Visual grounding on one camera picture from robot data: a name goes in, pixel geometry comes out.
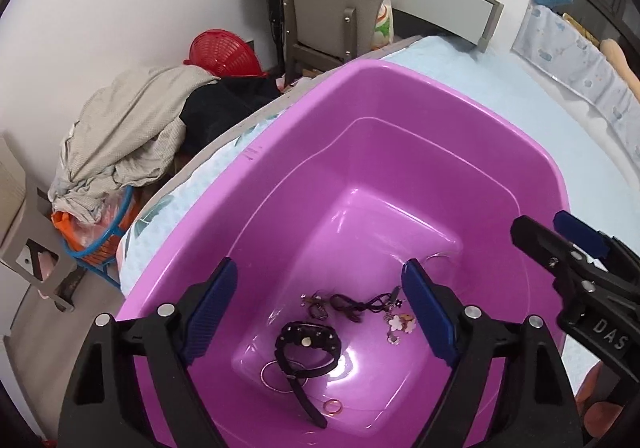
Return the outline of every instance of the black cord necklace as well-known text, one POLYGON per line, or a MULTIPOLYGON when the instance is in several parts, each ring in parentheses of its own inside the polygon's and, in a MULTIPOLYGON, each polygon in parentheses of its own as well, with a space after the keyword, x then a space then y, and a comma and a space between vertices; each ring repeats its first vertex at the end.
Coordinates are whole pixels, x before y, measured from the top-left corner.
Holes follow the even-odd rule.
POLYGON ((367 302, 359 302, 342 293, 336 293, 329 298, 329 304, 339 313, 343 313, 352 322, 362 322, 361 313, 371 311, 382 313, 389 311, 391 307, 400 307, 402 300, 398 300, 400 286, 396 286, 391 293, 382 293, 367 302))

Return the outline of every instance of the red plastic basket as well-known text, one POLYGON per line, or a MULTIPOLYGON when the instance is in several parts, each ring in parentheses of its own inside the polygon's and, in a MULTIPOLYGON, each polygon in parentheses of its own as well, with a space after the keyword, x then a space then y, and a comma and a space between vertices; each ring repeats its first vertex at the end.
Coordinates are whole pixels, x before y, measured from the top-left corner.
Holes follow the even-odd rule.
POLYGON ((216 76, 266 76, 254 50, 225 30, 208 30, 191 43, 185 64, 206 69, 216 76))

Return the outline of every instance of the floor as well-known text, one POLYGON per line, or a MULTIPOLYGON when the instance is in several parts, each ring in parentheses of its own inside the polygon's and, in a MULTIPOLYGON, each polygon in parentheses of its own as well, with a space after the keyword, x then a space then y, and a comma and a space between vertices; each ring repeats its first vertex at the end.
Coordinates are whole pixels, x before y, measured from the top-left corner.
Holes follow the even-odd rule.
POLYGON ((116 314, 122 293, 91 273, 73 296, 76 309, 60 313, 30 288, 20 306, 8 342, 16 377, 42 430, 56 439, 62 400, 84 337, 100 313, 116 314))

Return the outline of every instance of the earring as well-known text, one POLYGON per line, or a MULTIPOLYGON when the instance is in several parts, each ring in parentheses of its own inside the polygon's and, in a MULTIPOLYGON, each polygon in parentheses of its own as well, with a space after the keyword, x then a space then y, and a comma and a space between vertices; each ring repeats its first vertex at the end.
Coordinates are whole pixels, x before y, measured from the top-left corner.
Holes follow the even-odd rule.
POLYGON ((391 345, 398 345, 400 343, 400 336, 398 331, 402 331, 406 334, 411 334, 417 323, 415 317, 410 314, 393 314, 392 311, 396 307, 402 305, 402 300, 391 300, 388 306, 385 307, 385 322, 389 325, 389 331, 386 334, 386 341, 391 345))
POLYGON ((309 317, 314 320, 326 320, 329 318, 329 313, 327 313, 324 308, 325 300, 322 299, 318 295, 318 293, 314 293, 311 297, 307 295, 300 295, 302 298, 302 303, 300 304, 302 307, 307 307, 307 312, 309 313, 309 317))

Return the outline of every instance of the black wristwatch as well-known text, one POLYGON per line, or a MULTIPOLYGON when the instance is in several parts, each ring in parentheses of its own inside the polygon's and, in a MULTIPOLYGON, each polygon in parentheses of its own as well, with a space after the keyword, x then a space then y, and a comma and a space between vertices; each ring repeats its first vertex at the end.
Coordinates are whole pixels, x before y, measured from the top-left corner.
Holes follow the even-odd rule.
POLYGON ((309 398, 306 397, 299 380, 318 378, 334 370, 334 368, 338 366, 341 351, 342 343, 333 327, 310 322, 287 323, 282 328, 282 331, 280 331, 278 339, 276 340, 275 356, 280 370, 282 370, 287 377, 291 390, 293 390, 294 395, 298 398, 302 408, 305 409, 305 412, 311 418, 313 424, 319 428, 326 428, 326 418, 313 406, 309 398), (304 368, 302 370, 295 369, 291 366, 284 354, 284 348, 289 344, 309 349, 322 349, 322 351, 331 355, 332 361, 322 367, 304 368))

